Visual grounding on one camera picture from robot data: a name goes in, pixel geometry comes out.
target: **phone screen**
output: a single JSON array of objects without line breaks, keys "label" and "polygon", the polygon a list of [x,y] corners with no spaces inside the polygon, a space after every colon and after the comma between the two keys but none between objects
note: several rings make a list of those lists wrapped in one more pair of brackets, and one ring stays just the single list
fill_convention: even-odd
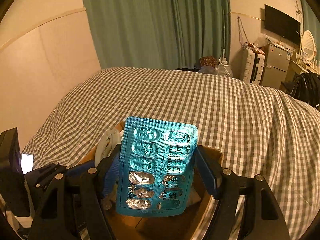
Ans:
[{"label": "phone screen", "polygon": [[23,153],[21,155],[21,168],[23,174],[26,174],[29,171],[32,171],[33,167],[33,155]]}]

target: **beige wall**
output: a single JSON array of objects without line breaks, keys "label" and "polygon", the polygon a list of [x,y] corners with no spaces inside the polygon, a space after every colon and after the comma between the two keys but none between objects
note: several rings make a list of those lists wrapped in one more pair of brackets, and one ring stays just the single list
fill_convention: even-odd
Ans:
[{"label": "beige wall", "polygon": [[0,131],[23,148],[70,89],[100,70],[86,11],[52,20],[0,51]]},{"label": "beige wall", "polygon": [[[300,0],[297,0],[297,3],[298,8],[302,11]],[[247,34],[249,42],[255,42],[261,33],[269,35],[274,41],[280,40],[280,36],[264,30],[264,23],[263,21],[259,20],[264,19],[265,4],[288,14],[302,23],[302,15],[296,15],[296,0],[230,0],[231,44],[229,62],[232,66],[234,77],[236,78],[239,78],[240,76],[240,64],[242,59],[242,49],[239,42],[239,30],[237,23],[238,16],[243,22],[244,30]],[[290,41],[287,41],[287,47],[289,49],[293,49],[294,44]]]},{"label": "beige wall", "polygon": [[15,0],[0,22],[0,48],[48,19],[83,7],[82,0]]}]

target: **medicine blister pack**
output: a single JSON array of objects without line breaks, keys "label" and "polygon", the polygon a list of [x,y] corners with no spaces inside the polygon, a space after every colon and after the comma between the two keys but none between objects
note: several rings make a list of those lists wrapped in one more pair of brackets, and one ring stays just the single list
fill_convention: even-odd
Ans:
[{"label": "medicine blister pack", "polygon": [[197,127],[131,116],[120,152],[116,210],[137,217],[181,214],[193,180]]}]

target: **bed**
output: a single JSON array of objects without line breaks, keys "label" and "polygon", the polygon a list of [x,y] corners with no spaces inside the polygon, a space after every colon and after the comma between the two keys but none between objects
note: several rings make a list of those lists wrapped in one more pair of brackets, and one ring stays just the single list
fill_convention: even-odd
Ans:
[{"label": "bed", "polygon": [[[34,168],[76,165],[103,133],[128,116],[198,127],[198,144],[220,149],[223,167],[262,174],[298,239],[320,209],[320,113],[283,92],[186,71],[116,67],[72,89],[23,149]],[[243,199],[237,217],[241,215]],[[214,211],[212,200],[198,239]],[[234,226],[236,239],[240,220]]]}]

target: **wall-mounted tv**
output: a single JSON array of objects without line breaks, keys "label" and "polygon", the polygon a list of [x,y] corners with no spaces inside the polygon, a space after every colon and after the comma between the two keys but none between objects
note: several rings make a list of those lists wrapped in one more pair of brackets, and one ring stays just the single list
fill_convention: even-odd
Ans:
[{"label": "wall-mounted tv", "polygon": [[268,5],[265,5],[264,28],[300,45],[300,22]]}]

